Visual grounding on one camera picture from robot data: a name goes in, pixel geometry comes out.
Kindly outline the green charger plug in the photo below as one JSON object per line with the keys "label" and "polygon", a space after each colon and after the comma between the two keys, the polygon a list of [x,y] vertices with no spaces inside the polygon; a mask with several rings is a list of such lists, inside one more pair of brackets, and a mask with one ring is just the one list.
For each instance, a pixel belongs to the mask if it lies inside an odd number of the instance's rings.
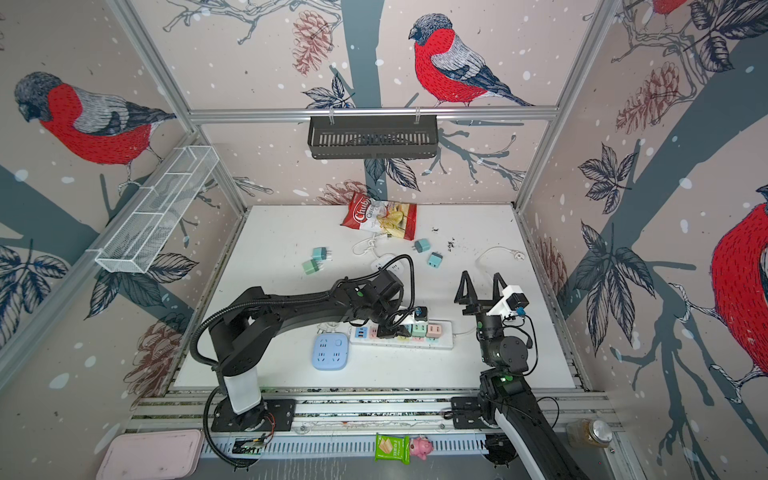
{"label": "green charger plug", "polygon": [[310,259],[301,264],[302,270],[305,275],[312,275],[319,272],[322,269],[322,264],[315,260]]}
{"label": "green charger plug", "polygon": [[428,325],[426,323],[415,323],[411,325],[411,335],[417,338],[424,338],[427,334]]}

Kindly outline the long white pastel power strip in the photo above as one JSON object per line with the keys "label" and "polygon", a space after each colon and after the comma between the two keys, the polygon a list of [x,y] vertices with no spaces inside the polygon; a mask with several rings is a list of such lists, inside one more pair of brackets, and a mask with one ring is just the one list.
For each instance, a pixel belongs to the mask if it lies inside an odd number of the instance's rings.
{"label": "long white pastel power strip", "polygon": [[432,350],[451,350],[454,346],[453,324],[450,321],[435,320],[426,323],[439,323],[442,326],[442,336],[437,339],[401,337],[399,335],[391,338],[380,338],[378,336],[378,327],[376,324],[370,324],[362,327],[351,326],[347,330],[349,342],[353,345],[365,345],[376,347],[392,348],[413,348],[413,349],[432,349]]}

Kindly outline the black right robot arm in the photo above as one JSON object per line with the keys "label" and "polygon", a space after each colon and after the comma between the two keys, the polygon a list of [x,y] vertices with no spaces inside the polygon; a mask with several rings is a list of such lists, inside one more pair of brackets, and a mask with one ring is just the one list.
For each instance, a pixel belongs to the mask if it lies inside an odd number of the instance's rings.
{"label": "black right robot arm", "polygon": [[453,427],[500,429],[505,439],[500,434],[486,439],[492,461],[507,464],[520,459],[532,479],[585,479],[586,473],[558,439],[526,381],[537,366],[529,362],[529,354],[538,352],[538,338],[534,330],[523,330],[529,301],[522,289],[506,284],[496,273],[492,297],[482,299],[469,272],[463,271],[454,302],[463,307],[463,315],[475,318],[475,337],[488,369],[480,373],[476,395],[450,400]]}

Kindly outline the pink tray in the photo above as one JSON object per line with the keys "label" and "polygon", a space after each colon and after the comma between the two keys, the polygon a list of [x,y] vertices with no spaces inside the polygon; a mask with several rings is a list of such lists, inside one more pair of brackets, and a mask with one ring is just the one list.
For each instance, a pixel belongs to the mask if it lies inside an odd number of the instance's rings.
{"label": "pink tray", "polygon": [[182,479],[200,460],[204,437],[200,430],[124,434],[109,445],[97,479]]}

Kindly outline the pink pig toy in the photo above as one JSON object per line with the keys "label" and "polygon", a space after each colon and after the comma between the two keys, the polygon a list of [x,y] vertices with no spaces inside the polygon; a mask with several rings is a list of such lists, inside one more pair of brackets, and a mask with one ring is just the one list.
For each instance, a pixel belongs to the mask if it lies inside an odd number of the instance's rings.
{"label": "pink pig toy", "polygon": [[426,460],[434,451],[433,444],[423,436],[411,438],[409,441],[409,451],[411,457]]}

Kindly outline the blue square power strip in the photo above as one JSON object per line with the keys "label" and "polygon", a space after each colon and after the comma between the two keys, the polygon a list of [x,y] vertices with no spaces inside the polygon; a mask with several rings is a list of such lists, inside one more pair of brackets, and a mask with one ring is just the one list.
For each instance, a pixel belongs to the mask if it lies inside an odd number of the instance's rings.
{"label": "blue square power strip", "polygon": [[346,334],[325,332],[316,336],[311,356],[311,364],[316,370],[342,370],[347,365],[348,357],[349,339]]}

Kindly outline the aluminium frame post back left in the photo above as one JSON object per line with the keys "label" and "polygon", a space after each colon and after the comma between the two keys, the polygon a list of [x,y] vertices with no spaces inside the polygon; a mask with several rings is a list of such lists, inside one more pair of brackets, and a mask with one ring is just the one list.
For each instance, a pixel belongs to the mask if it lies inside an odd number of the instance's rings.
{"label": "aluminium frame post back left", "polygon": [[[174,80],[170,67],[157,50],[132,3],[124,0],[108,0],[106,4],[112,10],[116,21],[124,30],[143,65],[161,89],[186,134],[198,144],[209,145],[210,142],[202,130],[193,124],[191,110],[182,90]],[[213,169],[212,175],[230,206],[239,215],[246,214],[248,209],[246,202],[223,160],[220,160]]]}

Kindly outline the aluminium frame post back right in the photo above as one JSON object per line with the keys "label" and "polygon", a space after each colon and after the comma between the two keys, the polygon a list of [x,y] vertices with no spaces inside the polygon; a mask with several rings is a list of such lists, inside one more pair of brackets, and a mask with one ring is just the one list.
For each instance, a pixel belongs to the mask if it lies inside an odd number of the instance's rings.
{"label": "aluminium frame post back right", "polygon": [[598,1],[594,12],[588,15],[588,20],[590,21],[589,28],[559,97],[556,116],[548,124],[515,201],[515,211],[517,214],[521,214],[530,203],[535,187],[545,170],[546,163],[554,152],[557,141],[566,126],[578,95],[611,28],[612,18],[619,5],[620,1],[617,0]]}

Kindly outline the aluminium frame post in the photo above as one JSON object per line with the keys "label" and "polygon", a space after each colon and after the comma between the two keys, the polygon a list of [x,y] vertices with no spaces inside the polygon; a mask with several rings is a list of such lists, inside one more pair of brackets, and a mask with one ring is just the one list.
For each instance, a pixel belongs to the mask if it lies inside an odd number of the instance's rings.
{"label": "aluminium frame post", "polygon": [[[161,89],[186,134],[198,144],[209,145],[210,142],[202,130],[193,124],[191,110],[182,90],[174,80],[170,67],[157,50],[132,3],[124,0],[108,0],[106,4],[112,10],[116,21],[124,30],[143,65]],[[246,202],[223,160],[220,160],[213,169],[212,175],[230,206],[239,215],[246,214],[248,209]]]}
{"label": "aluminium frame post", "polygon": [[617,0],[598,1],[594,12],[588,15],[588,20],[590,21],[589,28],[559,97],[556,116],[548,124],[515,201],[515,211],[517,214],[521,214],[530,203],[535,187],[545,170],[546,163],[554,152],[557,141],[566,126],[578,95],[611,28],[612,18],[619,5],[620,1]]}

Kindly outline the pink charger plug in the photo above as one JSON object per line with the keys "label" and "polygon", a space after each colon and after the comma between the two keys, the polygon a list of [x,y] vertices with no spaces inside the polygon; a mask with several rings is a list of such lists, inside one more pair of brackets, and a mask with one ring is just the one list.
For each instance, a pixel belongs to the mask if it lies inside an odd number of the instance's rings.
{"label": "pink charger plug", "polygon": [[429,323],[427,325],[426,337],[437,339],[442,336],[442,326],[439,323]]}

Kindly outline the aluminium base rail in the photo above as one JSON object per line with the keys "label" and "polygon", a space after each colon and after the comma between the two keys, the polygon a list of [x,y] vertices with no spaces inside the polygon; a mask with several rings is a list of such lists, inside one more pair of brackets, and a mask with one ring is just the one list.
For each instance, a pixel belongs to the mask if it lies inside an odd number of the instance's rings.
{"label": "aluminium base rail", "polygon": [[[373,457],[377,434],[426,437],[434,450],[430,456],[487,454],[486,438],[501,434],[471,411],[471,406],[452,402],[452,397],[471,392],[432,391],[384,394],[298,395],[288,405],[285,392],[266,395],[277,404],[275,438],[266,446],[257,442],[272,430],[264,421],[255,430],[238,430],[229,422],[211,429],[217,448],[232,458],[270,460]],[[546,421],[556,432],[580,419],[605,422],[616,432],[624,430],[606,395],[580,391],[540,391],[538,400]],[[147,398],[127,422],[124,433],[146,434],[202,428],[206,392],[176,392]]]}

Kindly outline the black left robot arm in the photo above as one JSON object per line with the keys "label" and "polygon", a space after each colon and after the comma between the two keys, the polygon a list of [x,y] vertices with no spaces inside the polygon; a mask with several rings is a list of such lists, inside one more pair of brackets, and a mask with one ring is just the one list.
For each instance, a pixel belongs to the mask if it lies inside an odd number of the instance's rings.
{"label": "black left robot arm", "polygon": [[396,334],[415,309],[413,258],[400,254],[373,273],[337,280],[324,291],[296,295],[246,289],[230,305],[203,320],[191,336],[189,353],[216,375],[203,410],[203,427],[216,433],[260,429],[288,431],[293,400],[267,401],[257,367],[274,338],[321,323],[378,326]]}

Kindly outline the red white chips bag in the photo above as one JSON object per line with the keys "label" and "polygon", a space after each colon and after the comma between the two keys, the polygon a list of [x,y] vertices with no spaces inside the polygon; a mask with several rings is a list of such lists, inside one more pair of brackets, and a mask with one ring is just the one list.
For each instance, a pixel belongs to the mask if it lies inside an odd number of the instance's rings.
{"label": "red white chips bag", "polygon": [[373,200],[355,193],[341,225],[411,241],[415,238],[417,216],[416,204]]}

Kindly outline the green snack packet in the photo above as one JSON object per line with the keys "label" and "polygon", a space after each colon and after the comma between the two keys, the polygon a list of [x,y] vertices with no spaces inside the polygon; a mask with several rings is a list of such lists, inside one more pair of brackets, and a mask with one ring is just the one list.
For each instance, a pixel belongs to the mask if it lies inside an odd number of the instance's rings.
{"label": "green snack packet", "polygon": [[410,438],[377,434],[375,439],[374,459],[376,461],[399,461],[410,464]]}

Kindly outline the glass jar with lid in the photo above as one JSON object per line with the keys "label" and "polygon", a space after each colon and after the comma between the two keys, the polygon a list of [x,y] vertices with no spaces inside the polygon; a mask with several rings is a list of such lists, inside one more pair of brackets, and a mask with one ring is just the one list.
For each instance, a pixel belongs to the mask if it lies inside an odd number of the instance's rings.
{"label": "glass jar with lid", "polygon": [[607,448],[613,441],[614,432],[601,419],[579,419],[566,426],[568,443],[573,448]]}

